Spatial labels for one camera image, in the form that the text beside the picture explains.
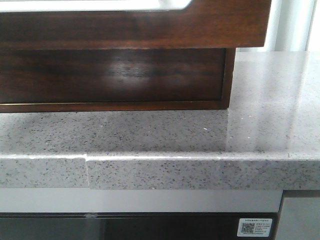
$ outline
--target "wooden drawer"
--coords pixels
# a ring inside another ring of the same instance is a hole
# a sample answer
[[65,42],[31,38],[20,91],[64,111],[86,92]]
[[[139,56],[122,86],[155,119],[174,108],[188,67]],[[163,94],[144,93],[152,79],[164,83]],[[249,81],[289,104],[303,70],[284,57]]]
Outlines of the wooden drawer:
[[270,4],[193,0],[186,9],[162,12],[3,12],[0,50],[259,47]]
[[224,109],[234,49],[0,51],[0,111]]
[[0,13],[0,112],[226,109],[235,48],[263,46],[270,5]]

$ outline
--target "white wall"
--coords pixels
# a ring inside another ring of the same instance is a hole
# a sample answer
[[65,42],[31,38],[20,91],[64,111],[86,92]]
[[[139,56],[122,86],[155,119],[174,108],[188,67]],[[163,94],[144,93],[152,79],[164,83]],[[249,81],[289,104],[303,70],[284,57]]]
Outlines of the white wall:
[[272,0],[264,47],[239,48],[238,52],[319,51],[320,3],[317,2]]

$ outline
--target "sticker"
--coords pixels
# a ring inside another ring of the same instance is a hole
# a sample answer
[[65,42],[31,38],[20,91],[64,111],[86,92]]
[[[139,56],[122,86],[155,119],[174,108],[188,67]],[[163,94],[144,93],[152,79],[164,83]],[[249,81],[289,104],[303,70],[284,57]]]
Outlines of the sticker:
[[269,237],[272,221],[270,218],[240,218],[237,236]]

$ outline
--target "metal handle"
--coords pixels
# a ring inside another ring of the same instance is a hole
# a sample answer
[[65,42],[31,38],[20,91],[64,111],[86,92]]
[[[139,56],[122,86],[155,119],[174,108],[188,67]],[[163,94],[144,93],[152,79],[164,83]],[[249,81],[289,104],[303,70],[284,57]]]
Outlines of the metal handle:
[[0,12],[170,11],[192,0],[0,0]]

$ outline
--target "countertop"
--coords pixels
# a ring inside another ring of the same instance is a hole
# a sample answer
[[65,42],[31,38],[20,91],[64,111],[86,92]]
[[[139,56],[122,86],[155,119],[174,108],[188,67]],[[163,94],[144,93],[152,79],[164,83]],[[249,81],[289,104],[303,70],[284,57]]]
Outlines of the countertop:
[[0,114],[1,188],[320,190],[320,52],[237,52],[228,110]]

